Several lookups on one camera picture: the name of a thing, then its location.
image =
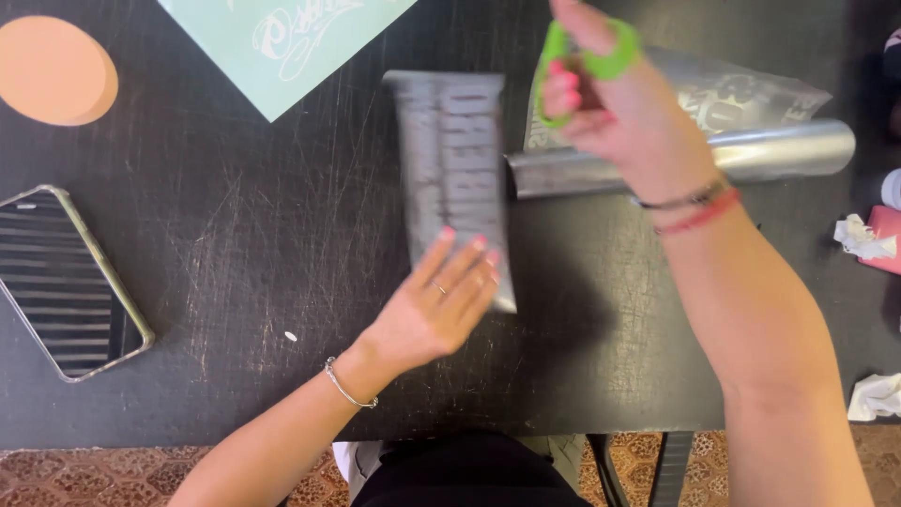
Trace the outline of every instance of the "painted fingernail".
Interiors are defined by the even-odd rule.
[[[438,235],[438,239],[441,239],[442,241],[447,241],[447,240],[453,238],[453,236],[455,236],[456,234],[457,234],[457,231],[453,230],[452,227],[444,226],[444,228],[441,230],[441,234]]]
[[[477,235],[472,239],[472,247],[480,252],[485,250],[485,246],[487,245],[487,240],[483,235]]]
[[[572,72],[567,72],[563,77],[563,84],[566,88],[575,88],[578,86],[578,76]]]
[[[566,107],[576,107],[582,102],[582,96],[578,92],[570,90],[563,96],[563,105]]]
[[[501,260],[501,254],[497,252],[497,250],[492,250],[488,252],[488,255],[485,256],[485,262],[488,263],[489,266],[495,267],[497,266],[497,262]]]
[[[551,74],[560,74],[561,72],[564,72],[565,70],[566,70],[566,68],[563,67],[563,62],[560,60],[554,60],[548,65],[548,71]]]

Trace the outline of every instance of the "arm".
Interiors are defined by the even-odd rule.
[[[597,10],[551,0],[580,46],[608,53]],[[578,63],[568,62],[578,74]],[[580,150],[617,164],[644,201],[683,198],[720,178],[702,133],[644,58],[614,81],[562,65],[549,115]],[[604,104],[605,109],[592,107]],[[696,212],[655,212],[658,226]],[[872,505],[845,415],[832,340],[804,283],[741,207],[661,238],[691,326],[723,386],[734,505]]]
[[[398,375],[456,352],[497,290],[495,252],[477,238],[445,263],[445,230],[376,322],[332,365],[341,387],[368,403]],[[438,286],[446,290],[444,294]],[[169,507],[271,507],[281,502],[359,407],[326,373],[216,446]]]

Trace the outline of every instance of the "black bracelet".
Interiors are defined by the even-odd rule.
[[[731,187],[732,185],[730,185],[728,181],[717,179],[713,183],[707,185],[703,189],[686,198],[674,199],[660,204],[650,204],[640,201],[637,198],[634,200],[634,202],[638,206],[641,206],[643,209],[649,209],[653,211],[671,211],[673,209],[679,209],[681,207],[688,206],[707,206]]]

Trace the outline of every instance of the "hand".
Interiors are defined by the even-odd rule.
[[[590,5],[551,0],[551,9],[581,48],[606,55],[615,46],[606,16]],[[641,200],[683,198],[719,175],[704,134],[643,54],[611,81],[587,76],[576,56],[552,62],[543,93],[546,115],[572,115],[560,133],[616,164]]]
[[[445,228],[413,274],[359,341],[394,375],[457,352],[497,292],[500,255],[477,236],[445,262],[454,245]]]

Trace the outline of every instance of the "leg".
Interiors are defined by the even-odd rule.
[[[526,447],[548,459],[554,469],[578,493],[578,471],[582,465],[585,435],[518,438]]]
[[[382,442],[335,442],[332,444],[335,464],[350,488],[350,502],[357,497],[366,481],[382,462]]]

